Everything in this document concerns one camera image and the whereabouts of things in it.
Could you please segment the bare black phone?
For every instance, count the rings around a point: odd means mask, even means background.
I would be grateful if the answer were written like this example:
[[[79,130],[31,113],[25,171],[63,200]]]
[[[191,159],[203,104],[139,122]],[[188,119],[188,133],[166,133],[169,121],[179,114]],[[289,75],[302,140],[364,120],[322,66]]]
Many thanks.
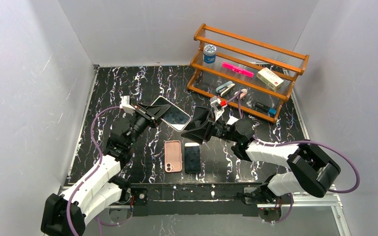
[[[200,173],[200,144],[185,143],[184,145],[185,172],[188,174]]]

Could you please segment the pink phone case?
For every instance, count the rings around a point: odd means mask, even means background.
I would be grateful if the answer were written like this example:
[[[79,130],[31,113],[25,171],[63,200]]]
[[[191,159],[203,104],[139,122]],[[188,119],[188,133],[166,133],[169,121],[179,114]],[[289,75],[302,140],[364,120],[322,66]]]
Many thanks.
[[[165,171],[179,173],[182,171],[181,142],[178,140],[166,141],[164,144]]]

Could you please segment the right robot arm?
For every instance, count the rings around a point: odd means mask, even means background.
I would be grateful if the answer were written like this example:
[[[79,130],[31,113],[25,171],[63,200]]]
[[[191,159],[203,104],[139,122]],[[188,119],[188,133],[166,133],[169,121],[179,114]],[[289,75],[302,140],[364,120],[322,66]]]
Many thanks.
[[[292,144],[259,141],[250,119],[236,119],[232,124],[215,120],[205,107],[196,107],[192,121],[184,128],[182,137],[202,144],[211,137],[234,142],[233,154],[240,160],[267,162],[289,169],[284,174],[268,177],[256,191],[270,201],[295,192],[322,198],[341,172],[340,166],[316,143],[305,140]]]

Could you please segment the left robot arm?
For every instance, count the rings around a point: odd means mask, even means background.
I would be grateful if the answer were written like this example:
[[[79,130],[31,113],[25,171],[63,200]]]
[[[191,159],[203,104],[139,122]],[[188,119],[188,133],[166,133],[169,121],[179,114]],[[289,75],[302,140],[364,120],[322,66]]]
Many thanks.
[[[125,105],[131,118],[113,122],[105,149],[97,146],[99,160],[73,186],[51,194],[45,202],[41,231],[48,236],[81,236],[87,224],[118,201],[129,182],[118,176],[130,161],[130,151],[147,127],[155,128],[171,105]]]

